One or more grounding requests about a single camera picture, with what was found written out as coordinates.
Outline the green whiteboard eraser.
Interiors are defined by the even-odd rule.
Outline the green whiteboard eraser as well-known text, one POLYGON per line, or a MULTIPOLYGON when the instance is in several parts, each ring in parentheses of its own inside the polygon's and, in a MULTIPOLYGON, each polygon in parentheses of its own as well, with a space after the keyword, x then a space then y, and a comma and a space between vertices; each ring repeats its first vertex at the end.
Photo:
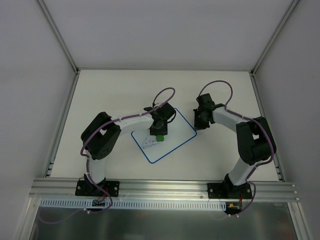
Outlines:
POLYGON ((157 142, 163 142, 165 140, 165 137, 163 135, 157 135, 155 139, 157 142))

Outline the blue framed whiteboard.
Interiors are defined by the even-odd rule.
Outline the blue framed whiteboard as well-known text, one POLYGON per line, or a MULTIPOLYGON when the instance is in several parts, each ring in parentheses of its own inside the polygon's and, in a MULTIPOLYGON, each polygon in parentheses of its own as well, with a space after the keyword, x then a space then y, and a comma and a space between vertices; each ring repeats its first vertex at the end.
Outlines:
POLYGON ((131 137, 150 164, 155 164, 197 136, 189 121, 176 109, 176 117, 168 124, 168 134, 157 141, 148 130, 137 130, 131 137))

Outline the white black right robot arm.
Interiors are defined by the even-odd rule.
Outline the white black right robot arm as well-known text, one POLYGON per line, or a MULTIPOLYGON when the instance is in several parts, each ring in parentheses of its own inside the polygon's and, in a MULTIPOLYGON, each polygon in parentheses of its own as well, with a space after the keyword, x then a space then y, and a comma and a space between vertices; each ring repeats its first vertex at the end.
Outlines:
POLYGON ((228 198, 235 198, 255 169, 272 160, 277 150, 266 118, 249 118, 216 104, 210 94, 196 98, 198 107, 194 112, 194 129, 205 130, 213 124, 220 124, 236 133, 239 159, 225 176, 223 192, 228 198))

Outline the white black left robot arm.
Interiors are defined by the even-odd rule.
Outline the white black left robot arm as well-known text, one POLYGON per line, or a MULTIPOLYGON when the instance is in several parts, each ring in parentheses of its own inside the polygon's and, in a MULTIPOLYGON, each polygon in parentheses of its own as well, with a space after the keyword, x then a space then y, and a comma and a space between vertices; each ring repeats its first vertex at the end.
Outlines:
POLYGON ((151 136, 165 136, 168 134, 168 124, 175 117, 176 110, 168 102, 121 117, 100 112, 80 136, 80 155, 87 159, 86 176, 90 179, 86 189, 94 196, 104 191, 105 158, 120 136, 137 130, 147 130, 151 136))

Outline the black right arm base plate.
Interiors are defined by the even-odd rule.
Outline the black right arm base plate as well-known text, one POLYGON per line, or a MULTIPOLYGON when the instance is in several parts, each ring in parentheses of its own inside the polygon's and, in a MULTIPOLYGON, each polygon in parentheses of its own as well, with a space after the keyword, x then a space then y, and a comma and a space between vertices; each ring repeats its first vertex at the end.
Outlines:
POLYGON ((253 197, 251 186, 245 183, 238 186, 227 186, 223 182, 207 183, 209 199, 240 199, 251 200, 253 197))

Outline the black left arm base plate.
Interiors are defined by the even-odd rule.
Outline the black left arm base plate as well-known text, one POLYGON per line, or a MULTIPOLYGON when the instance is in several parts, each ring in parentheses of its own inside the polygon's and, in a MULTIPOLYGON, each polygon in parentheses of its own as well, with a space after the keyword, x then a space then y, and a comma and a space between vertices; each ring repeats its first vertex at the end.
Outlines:
MULTIPOLYGON (((120 190, 119 181, 103 180, 97 184, 101 189, 104 189, 111 197, 118 197, 120 190)), ((87 178, 77 181, 75 195, 81 197, 102 197, 103 191, 94 186, 87 178)))

